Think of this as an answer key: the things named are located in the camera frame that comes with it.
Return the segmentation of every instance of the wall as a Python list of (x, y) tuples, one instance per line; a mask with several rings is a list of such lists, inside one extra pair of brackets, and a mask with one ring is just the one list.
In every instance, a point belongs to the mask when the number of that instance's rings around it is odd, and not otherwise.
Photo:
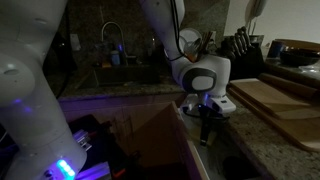
[[(201, 33), (217, 31), (218, 43), (223, 38), (229, 0), (185, 0), (185, 19), (181, 28), (192, 27)], [(104, 58), (95, 48), (100, 42), (100, 30), (104, 22), (117, 22), (123, 29), (128, 54), (146, 58), (147, 46), (153, 30), (147, 23), (138, 0), (69, 0), (71, 33), (79, 36), (82, 49), (74, 52), (80, 66), (92, 64)], [(65, 33), (64, 20), (60, 31)], [(115, 27), (106, 28), (106, 35), (116, 34)], [(161, 43), (156, 38), (156, 45)]]
[[(246, 24), (254, 0), (230, 0), (225, 35)], [(273, 39), (297, 39), (320, 43), (319, 0), (269, 0), (255, 29), (265, 35), (263, 45)]]

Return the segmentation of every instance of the faucet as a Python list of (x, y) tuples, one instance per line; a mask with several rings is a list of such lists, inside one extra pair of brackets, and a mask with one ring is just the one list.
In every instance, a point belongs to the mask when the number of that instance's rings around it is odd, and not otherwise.
[(124, 45), (124, 39), (123, 39), (123, 33), (122, 33), (122, 29), (121, 27), (119, 26), (119, 24), (115, 23), (115, 22), (106, 22), (103, 26), (102, 26), (102, 29), (101, 29), (101, 41), (103, 42), (104, 41), (104, 29), (108, 26), (108, 25), (115, 25), (119, 31), (120, 31), (120, 34), (121, 34), (121, 41), (122, 41), (122, 48), (123, 48), (123, 53), (124, 53), (124, 56), (125, 56), (125, 63), (126, 63), (126, 66), (128, 66), (128, 58), (136, 58), (136, 56), (128, 56), (127, 52), (126, 52), (126, 48), (125, 48), (125, 45)]

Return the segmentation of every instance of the cabinet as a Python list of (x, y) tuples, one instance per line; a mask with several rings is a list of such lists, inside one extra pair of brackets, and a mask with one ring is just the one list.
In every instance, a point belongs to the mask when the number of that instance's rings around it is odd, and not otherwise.
[(90, 101), (80, 102), (77, 108), (64, 109), (67, 121), (92, 114), (100, 123), (110, 121), (118, 144), (127, 153), (139, 150), (144, 167), (157, 167), (167, 164), (183, 163), (191, 179), (207, 179), (205, 170), (184, 128), (177, 111), (176, 103), (181, 102), (183, 94), (157, 97), (134, 97), (134, 100), (119, 100), (117, 106)]

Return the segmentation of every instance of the wooden cutting board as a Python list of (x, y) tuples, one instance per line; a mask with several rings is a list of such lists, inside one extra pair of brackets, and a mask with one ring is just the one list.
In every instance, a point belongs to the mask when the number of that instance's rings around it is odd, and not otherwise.
[(234, 80), (230, 84), (241, 95), (277, 119), (320, 117), (320, 102), (313, 102), (310, 99), (277, 89), (258, 79)]
[(230, 87), (228, 92), (247, 106), (248, 109), (257, 116), (273, 125), (280, 133), (298, 147), (307, 151), (320, 151), (320, 118), (294, 120), (277, 119), (266, 112), (261, 106), (241, 94), (236, 88)]

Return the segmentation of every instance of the kitchen sink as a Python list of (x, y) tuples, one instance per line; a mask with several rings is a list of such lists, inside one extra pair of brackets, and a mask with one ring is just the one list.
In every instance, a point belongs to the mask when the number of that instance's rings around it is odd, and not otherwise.
[(80, 85), (79, 89), (106, 86), (133, 86), (159, 82), (159, 74), (152, 66), (95, 68)]

